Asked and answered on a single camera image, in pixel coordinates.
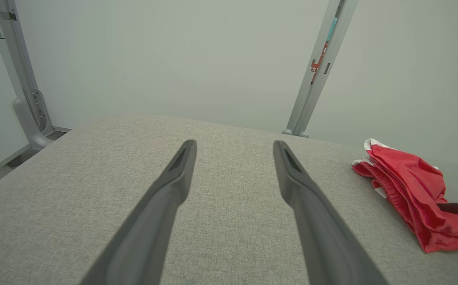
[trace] gray metal post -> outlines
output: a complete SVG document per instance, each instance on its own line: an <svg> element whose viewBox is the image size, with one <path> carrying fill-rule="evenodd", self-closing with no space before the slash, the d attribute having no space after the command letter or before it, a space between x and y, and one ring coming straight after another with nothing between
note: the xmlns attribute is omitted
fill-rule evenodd
<svg viewBox="0 0 458 285"><path fill-rule="evenodd" d="M33 73L31 73L33 82L27 79L26 74L30 73L24 64L24 60L19 59L17 56L17 46L19 43L17 43L16 37L14 36L14 41L7 40L8 38L13 38L14 28L11 21L14 21L14 13L12 12L15 12L15 10L12 11L12 9L10 9L9 11L11 11L11 13L6 14L2 9L5 9L5 6L2 5L2 1L0 0L0 54L2 55L12 87L17 96L14 102L14 109L21 123L21 127L27 136L28 142L30 143L30 147L40 150L53 142L45 136L53 132L53 129L51 128L51 124L49 124L44 102L42 100L37 101L37 98L33 96L32 90L34 90L33 84L35 84L35 78L33 77ZM42 119L37 119L37 117L33 116L32 112L35 112L35 110L37 113L39 110L43 110Z"/></svg>
<svg viewBox="0 0 458 285"><path fill-rule="evenodd" d="M325 40L327 39L339 5L340 0L330 0L327 9L325 9L325 15L321 24L321 29L319 30L319 35L315 41L315 46L314 50L312 51L312 55L310 56L310 61L308 61L306 72L304 73L303 81L301 83L301 87L299 88L296 102L294 103L294 108L292 109L292 114L290 116L289 122L287 123L287 128L281 133L292 135L293 130L297 125L299 116L301 115L301 111L303 110L303 106L308 97L308 92L310 91L312 79L314 77L314 73L311 71L312 63L313 61L317 63L321 58Z"/></svg>
<svg viewBox="0 0 458 285"><path fill-rule="evenodd" d="M319 100L325 81L327 80L327 77L333 67L334 60L340 50L341 43L345 37L348 26L350 25L350 21L352 20L358 1L359 0L344 0L341 3L338 21L331 36L331 40L327 50L325 51L324 58L321 66L319 67L319 71L317 72L318 74L312 84L312 88L307 96L304 107L301 110L297 124L292 131L292 135L310 137L310 135L305 132L306 126L312 117L312 113L314 112L315 105Z"/></svg>
<svg viewBox="0 0 458 285"><path fill-rule="evenodd" d="M8 45L35 124L40 132L44 135L49 135L53 132L53 128L44 104L42 92L37 87L14 0L0 0L0 29L2 33L0 39L5 40Z"/></svg>

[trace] red fabric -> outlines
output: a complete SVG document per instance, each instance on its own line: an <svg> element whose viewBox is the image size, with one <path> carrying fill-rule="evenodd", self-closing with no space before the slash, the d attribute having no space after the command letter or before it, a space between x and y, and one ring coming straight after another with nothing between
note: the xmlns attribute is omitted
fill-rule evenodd
<svg viewBox="0 0 458 285"><path fill-rule="evenodd" d="M447 202L443 173L420 157L392 148L374 144L367 152L374 164L360 162L352 168L373 178L374 188L384 189L422 249L427 253L458 250L458 215L437 206Z"/></svg>

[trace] white trim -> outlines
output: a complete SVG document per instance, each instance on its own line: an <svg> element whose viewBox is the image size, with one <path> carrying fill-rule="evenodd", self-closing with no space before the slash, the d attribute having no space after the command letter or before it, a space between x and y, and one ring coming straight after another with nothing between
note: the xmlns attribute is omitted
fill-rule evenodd
<svg viewBox="0 0 458 285"><path fill-rule="evenodd" d="M387 199L387 194L382 187L375 188L375 191L377 191L380 196L384 197L384 199Z"/></svg>
<svg viewBox="0 0 458 285"><path fill-rule="evenodd" d="M373 161L371 161L371 158L368 157L368 156L363 156L363 159L357 159L357 160L354 160L354 162L352 162L352 165L357 165L361 162L366 162L367 164L373 166L375 163Z"/></svg>
<svg viewBox="0 0 458 285"><path fill-rule="evenodd" d="M371 146L374 146L374 145L377 145L377 146L382 146L383 148L391 148L390 146L386 146L385 144L377 141L376 139L367 139L364 141L364 149L367 150L367 151L370 151L371 150Z"/></svg>

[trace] gray fabric surface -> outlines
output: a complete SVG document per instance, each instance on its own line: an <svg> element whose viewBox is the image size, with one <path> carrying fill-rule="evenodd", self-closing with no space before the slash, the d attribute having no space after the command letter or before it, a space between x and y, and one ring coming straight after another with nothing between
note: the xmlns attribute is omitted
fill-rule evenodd
<svg viewBox="0 0 458 285"><path fill-rule="evenodd" d="M308 282L294 216L279 194L276 139L289 144L390 284L458 283L458 251L425 254L370 180L352 171L362 146L113 116L69 132L0 181L0 284L78 283L186 139L197 140L198 157L162 284ZM458 167L444 173L455 200Z"/></svg>

